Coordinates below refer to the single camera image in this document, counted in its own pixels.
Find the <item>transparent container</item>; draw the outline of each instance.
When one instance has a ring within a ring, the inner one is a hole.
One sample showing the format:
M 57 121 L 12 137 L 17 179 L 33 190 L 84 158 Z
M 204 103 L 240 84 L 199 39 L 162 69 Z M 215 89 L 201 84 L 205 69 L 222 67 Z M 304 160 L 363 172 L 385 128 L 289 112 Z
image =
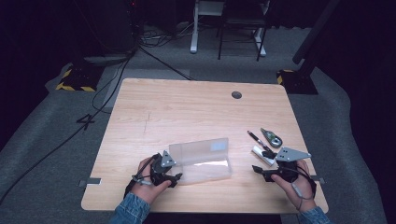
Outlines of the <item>transparent container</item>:
M 169 146 L 169 154 L 177 163 L 170 175 L 183 174 L 177 181 L 180 185 L 229 178 L 233 173 L 228 159 L 228 138 L 173 144 Z

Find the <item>table top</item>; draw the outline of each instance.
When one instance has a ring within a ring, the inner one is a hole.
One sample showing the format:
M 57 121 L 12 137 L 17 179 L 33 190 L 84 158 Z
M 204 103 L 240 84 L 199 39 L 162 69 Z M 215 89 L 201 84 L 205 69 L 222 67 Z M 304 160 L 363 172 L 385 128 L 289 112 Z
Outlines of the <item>table top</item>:
M 234 99 L 234 91 L 242 97 Z M 247 131 L 266 143 L 260 128 L 279 135 L 284 147 L 307 151 L 280 85 L 125 78 L 92 168 L 91 177 L 102 182 L 87 186 L 81 205 L 86 210 L 114 210 L 143 159 L 172 144 L 226 137 L 231 177 L 176 185 L 157 198 L 151 212 L 296 213 L 277 184 L 252 170 L 251 165 L 276 169 L 251 151 L 257 143 Z M 314 175 L 312 161 L 306 161 Z M 315 201 L 328 211 L 319 183 Z

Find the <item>denim sleeve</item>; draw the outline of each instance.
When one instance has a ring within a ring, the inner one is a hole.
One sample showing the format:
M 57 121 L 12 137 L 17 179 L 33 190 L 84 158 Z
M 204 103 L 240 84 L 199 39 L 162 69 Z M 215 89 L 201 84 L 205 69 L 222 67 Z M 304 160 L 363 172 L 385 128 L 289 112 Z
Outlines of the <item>denim sleeve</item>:
M 298 219 L 302 224 L 331 224 L 320 207 L 300 213 Z
M 141 224 L 149 214 L 149 204 L 129 193 L 117 206 L 110 224 Z

